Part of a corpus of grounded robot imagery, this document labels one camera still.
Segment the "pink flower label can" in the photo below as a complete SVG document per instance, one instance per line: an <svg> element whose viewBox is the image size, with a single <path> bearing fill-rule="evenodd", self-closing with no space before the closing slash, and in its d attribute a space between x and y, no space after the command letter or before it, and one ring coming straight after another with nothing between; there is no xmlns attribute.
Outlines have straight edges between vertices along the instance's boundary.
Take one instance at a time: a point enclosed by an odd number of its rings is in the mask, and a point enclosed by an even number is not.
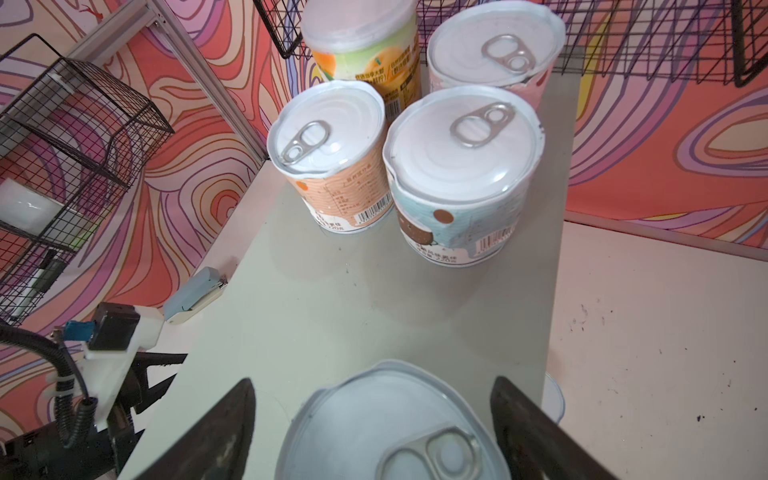
<svg viewBox="0 0 768 480"><path fill-rule="evenodd" d="M430 90L497 87L538 108L565 40L565 22L544 5L494 1L472 6L431 35Z"/></svg>

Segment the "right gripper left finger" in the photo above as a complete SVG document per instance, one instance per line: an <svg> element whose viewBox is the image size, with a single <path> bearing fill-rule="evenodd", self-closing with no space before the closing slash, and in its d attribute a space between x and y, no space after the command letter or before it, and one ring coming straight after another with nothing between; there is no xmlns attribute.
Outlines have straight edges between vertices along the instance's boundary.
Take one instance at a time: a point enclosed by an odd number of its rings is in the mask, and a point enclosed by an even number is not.
<svg viewBox="0 0 768 480"><path fill-rule="evenodd" d="M238 381L135 479L243 479L256 423L257 398L249 378Z"/></svg>

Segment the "teal label can front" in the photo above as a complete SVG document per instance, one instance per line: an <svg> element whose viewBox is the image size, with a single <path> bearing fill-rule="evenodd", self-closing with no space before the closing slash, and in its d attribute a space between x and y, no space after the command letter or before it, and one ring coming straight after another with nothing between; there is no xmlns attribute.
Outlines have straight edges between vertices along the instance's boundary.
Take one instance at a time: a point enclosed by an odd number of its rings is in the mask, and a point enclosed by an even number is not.
<svg viewBox="0 0 768 480"><path fill-rule="evenodd" d="M383 146L406 243L446 267L495 256L514 233L544 147L535 109L501 88L447 88L407 107Z"/></svg>

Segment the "orange label can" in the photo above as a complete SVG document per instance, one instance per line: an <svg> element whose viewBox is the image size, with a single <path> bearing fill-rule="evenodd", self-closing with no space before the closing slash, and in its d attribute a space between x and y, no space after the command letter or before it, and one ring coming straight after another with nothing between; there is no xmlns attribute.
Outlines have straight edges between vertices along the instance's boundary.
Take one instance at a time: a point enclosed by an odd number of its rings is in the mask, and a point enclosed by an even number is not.
<svg viewBox="0 0 768 480"><path fill-rule="evenodd" d="M300 29L326 78L370 84L389 122L422 97L415 1L311 0Z"/></svg>

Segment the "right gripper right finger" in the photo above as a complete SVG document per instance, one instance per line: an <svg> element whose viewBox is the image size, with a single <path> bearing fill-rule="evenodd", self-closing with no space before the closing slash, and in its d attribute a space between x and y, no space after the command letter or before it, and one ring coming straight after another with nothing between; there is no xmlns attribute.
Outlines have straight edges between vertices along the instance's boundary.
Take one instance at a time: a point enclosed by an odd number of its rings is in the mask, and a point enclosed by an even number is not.
<svg viewBox="0 0 768 480"><path fill-rule="evenodd" d="M490 410L496 442L513 479L616 480L503 376L494 381Z"/></svg>

